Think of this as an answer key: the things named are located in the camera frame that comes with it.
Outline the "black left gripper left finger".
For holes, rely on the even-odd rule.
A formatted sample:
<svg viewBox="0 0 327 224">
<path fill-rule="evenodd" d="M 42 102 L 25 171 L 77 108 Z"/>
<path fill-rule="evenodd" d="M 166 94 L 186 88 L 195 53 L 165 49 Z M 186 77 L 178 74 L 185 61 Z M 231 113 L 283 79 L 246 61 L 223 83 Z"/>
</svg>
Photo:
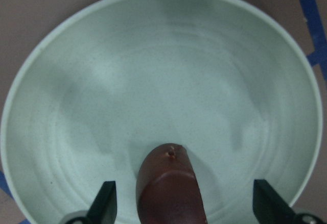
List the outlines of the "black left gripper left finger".
<svg viewBox="0 0 327 224">
<path fill-rule="evenodd" d="M 102 184 L 97 196 L 87 211 L 78 211 L 62 218 L 60 223 L 115 223 L 117 197 L 115 181 Z"/>
</svg>

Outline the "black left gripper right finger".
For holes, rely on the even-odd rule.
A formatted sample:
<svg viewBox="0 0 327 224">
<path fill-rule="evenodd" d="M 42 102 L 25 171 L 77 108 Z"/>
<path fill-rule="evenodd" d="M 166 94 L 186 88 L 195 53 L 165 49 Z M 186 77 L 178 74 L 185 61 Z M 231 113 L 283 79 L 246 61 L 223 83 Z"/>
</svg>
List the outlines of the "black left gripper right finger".
<svg viewBox="0 0 327 224">
<path fill-rule="evenodd" d="M 264 179 L 253 181 L 252 210 L 259 223 L 324 223 L 316 215 L 296 213 Z"/>
</svg>

